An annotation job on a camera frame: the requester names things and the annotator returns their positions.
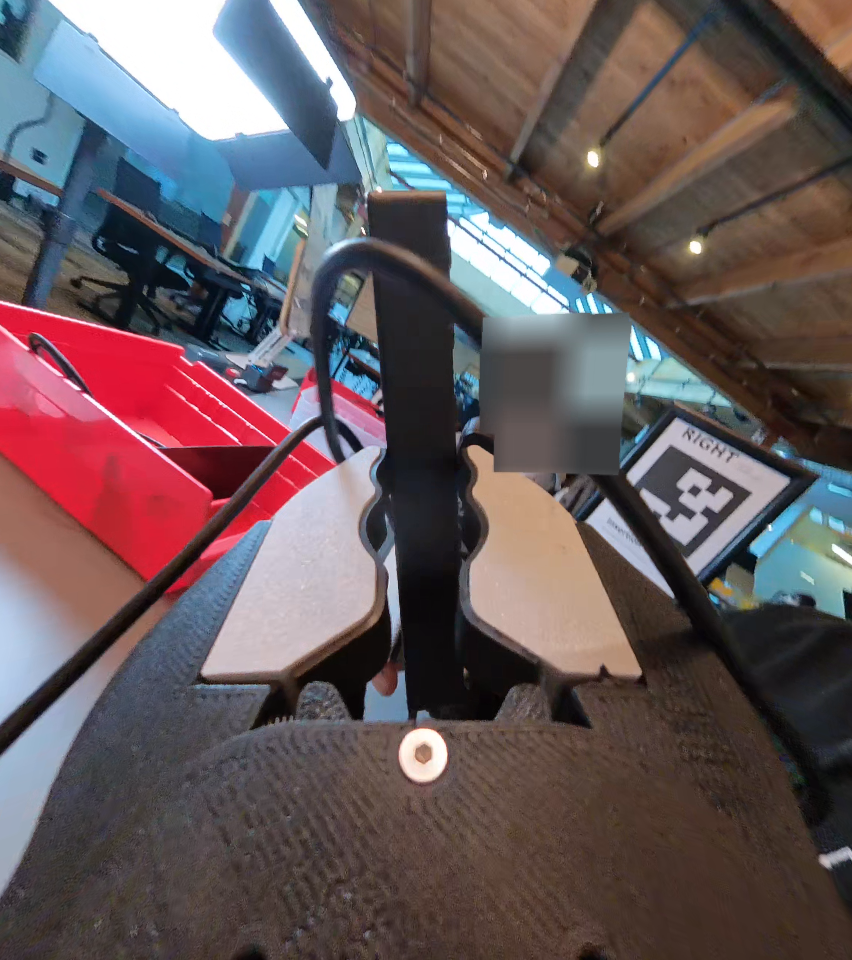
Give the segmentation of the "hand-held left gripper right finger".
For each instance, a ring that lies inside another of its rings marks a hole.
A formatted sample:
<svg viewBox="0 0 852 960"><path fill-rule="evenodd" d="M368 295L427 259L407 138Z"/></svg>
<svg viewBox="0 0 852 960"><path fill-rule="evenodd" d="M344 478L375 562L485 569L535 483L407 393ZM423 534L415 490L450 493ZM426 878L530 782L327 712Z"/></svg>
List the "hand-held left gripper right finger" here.
<svg viewBox="0 0 852 960"><path fill-rule="evenodd" d="M576 692L643 670L573 517L532 479L460 451L457 660L482 719L590 726Z"/></svg>

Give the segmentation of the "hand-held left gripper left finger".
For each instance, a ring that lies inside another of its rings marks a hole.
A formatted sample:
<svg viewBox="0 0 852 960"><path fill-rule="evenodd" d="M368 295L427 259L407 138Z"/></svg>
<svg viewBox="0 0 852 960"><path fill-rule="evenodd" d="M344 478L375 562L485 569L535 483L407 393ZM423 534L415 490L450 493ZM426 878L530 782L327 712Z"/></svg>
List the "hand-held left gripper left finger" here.
<svg viewBox="0 0 852 960"><path fill-rule="evenodd" d="M355 719L392 647L384 450L366 447L274 516L201 668L211 685L261 685L292 704L332 685Z"/></svg>

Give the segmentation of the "long red plastic bin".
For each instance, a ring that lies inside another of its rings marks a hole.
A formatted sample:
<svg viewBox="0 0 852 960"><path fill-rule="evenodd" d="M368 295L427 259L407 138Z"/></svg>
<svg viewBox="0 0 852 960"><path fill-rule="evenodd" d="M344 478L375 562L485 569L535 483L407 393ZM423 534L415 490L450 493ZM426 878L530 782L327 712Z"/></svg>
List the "long red plastic bin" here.
<svg viewBox="0 0 852 960"><path fill-rule="evenodd" d="M369 400L361 397L336 380L332 381L336 417L345 422L364 447L386 448L383 414ZM305 421L319 416L320 401L315 369L311 366L300 386L293 404L288 428L297 428Z"/></svg>

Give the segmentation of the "instruction sheet on stand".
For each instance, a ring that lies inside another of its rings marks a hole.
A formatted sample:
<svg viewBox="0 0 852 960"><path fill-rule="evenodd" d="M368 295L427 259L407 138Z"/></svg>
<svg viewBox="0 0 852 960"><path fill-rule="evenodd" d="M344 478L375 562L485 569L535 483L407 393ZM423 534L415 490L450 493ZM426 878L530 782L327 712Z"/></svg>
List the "instruction sheet on stand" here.
<svg viewBox="0 0 852 960"><path fill-rule="evenodd" d="M295 251L278 321L281 334L288 339L304 341L311 335L312 287L322 253L321 244L310 233Z"/></svg>

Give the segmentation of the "wood-edged office table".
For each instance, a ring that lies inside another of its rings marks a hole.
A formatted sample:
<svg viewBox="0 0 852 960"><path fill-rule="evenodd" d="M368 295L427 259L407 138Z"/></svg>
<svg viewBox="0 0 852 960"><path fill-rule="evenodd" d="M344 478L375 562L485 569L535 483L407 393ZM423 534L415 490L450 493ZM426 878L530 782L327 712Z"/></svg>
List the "wood-edged office table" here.
<svg viewBox="0 0 852 960"><path fill-rule="evenodd" d="M155 266L147 268L145 303L155 306L152 293L165 291L175 305L166 313L172 323L186 325L192 336L217 347L216 330L226 325L251 348L278 326L286 287L269 271L242 266L212 244L222 225L199 215L194 235L181 233L154 213L147 212L115 190L96 189L110 211L129 218L157 241Z"/></svg>

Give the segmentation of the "black office chair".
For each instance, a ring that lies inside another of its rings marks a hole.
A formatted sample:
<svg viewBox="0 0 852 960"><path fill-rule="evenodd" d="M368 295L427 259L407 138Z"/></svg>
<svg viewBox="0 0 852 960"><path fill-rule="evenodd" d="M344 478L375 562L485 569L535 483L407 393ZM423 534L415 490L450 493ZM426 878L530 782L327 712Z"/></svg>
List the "black office chair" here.
<svg viewBox="0 0 852 960"><path fill-rule="evenodd" d="M151 323L152 334L159 335L168 327L168 319L154 304L156 291L183 293L191 287L185 277L168 267L169 258L175 257L178 250L162 246L160 241L159 234L145 222L108 201L92 246L127 275L127 282L120 284L80 275L71 281L73 288L94 285L103 292L93 298L82 298L79 304L96 318L122 330L131 330L132 319L142 310Z"/></svg>

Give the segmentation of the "grey steel column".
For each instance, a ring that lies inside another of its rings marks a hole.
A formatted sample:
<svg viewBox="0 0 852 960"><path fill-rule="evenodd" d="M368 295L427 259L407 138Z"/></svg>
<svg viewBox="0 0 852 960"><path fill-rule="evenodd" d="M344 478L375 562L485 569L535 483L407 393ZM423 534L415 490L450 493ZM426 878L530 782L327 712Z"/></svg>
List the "grey steel column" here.
<svg viewBox="0 0 852 960"><path fill-rule="evenodd" d="M56 208L44 220L44 236L27 279L22 305L44 309L77 229L78 217L93 184L96 158L106 131L86 118Z"/></svg>

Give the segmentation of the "dark ceiling light panel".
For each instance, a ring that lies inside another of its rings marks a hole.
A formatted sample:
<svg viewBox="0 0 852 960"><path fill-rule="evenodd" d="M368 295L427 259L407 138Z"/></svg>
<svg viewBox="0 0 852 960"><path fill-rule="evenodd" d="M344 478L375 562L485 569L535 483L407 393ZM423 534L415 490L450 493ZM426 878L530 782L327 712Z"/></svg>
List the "dark ceiling light panel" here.
<svg viewBox="0 0 852 960"><path fill-rule="evenodd" d="M329 170L356 94L307 2L227 1L214 37L323 170Z"/></svg>

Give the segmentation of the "framed black-white picture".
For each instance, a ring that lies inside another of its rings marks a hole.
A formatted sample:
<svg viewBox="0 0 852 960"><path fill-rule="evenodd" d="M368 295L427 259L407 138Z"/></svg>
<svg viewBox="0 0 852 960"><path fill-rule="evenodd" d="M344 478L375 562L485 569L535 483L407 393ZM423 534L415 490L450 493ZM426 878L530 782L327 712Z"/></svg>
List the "framed black-white picture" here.
<svg viewBox="0 0 852 960"><path fill-rule="evenodd" d="M37 1L0 1L0 52L19 62L28 39Z"/></svg>

